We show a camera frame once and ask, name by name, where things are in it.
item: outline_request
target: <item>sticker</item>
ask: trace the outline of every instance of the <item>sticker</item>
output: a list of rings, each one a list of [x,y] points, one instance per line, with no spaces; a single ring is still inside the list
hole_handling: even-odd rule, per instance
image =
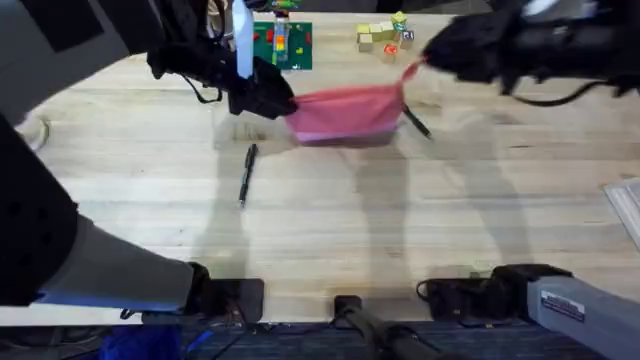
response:
[[[540,292],[542,306],[574,320],[584,322],[584,305],[548,291]]]

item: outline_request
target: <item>toy block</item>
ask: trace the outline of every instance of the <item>toy block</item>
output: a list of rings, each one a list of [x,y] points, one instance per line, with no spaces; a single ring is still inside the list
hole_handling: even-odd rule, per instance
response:
[[[356,41],[360,34],[369,34],[369,24],[358,24],[356,25]]]
[[[405,24],[395,23],[393,24],[393,30],[395,31],[393,40],[400,41],[400,39],[402,39],[402,33],[407,31],[407,26]]]
[[[380,24],[369,25],[369,32],[371,33],[374,42],[382,41],[382,27],[380,27]]]
[[[414,34],[412,30],[404,31],[400,37],[400,48],[411,49],[411,46],[413,46],[413,39]]]
[[[358,51],[359,52],[373,51],[373,37],[371,36],[371,34],[358,35]]]
[[[406,24],[407,15],[402,11],[398,11],[397,13],[391,15],[391,22],[394,24]]]
[[[382,29],[383,40],[393,40],[393,38],[395,37],[395,31],[393,29],[393,24],[391,23],[391,21],[381,22],[380,28]]]
[[[396,62],[396,55],[398,54],[398,47],[394,44],[387,44],[384,46],[384,56],[382,61],[387,64],[393,64]]]

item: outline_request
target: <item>marker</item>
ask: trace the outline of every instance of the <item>marker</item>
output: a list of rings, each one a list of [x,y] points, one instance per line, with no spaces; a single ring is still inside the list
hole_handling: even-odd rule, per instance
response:
[[[256,156],[258,155],[258,145],[251,144],[247,150],[247,156],[244,159],[244,175],[242,176],[242,186],[240,187],[240,196],[238,202],[240,207],[244,207],[247,201],[247,192],[249,191],[249,181],[251,180],[251,173],[253,172],[253,164],[255,163]]]

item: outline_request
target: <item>pink bag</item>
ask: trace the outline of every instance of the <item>pink bag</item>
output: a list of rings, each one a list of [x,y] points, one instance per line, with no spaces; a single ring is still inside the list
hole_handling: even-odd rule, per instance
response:
[[[403,84],[421,61],[391,85],[347,87],[296,96],[298,110],[286,122],[298,141],[341,139],[394,131],[404,109]]]

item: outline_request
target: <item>green game board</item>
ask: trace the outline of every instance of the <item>green game board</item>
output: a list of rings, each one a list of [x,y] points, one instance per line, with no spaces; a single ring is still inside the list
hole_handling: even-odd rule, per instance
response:
[[[313,67],[313,32],[311,23],[295,23],[290,22],[289,29],[289,56],[287,61],[279,62],[278,68],[281,70],[311,70]],[[273,63],[273,44],[267,42],[267,30],[273,29],[273,22],[256,22],[253,24],[254,33],[260,37],[253,42],[253,55],[262,58],[265,61]],[[305,34],[311,34],[311,44],[307,44]],[[296,54],[296,49],[302,48],[302,54]]]

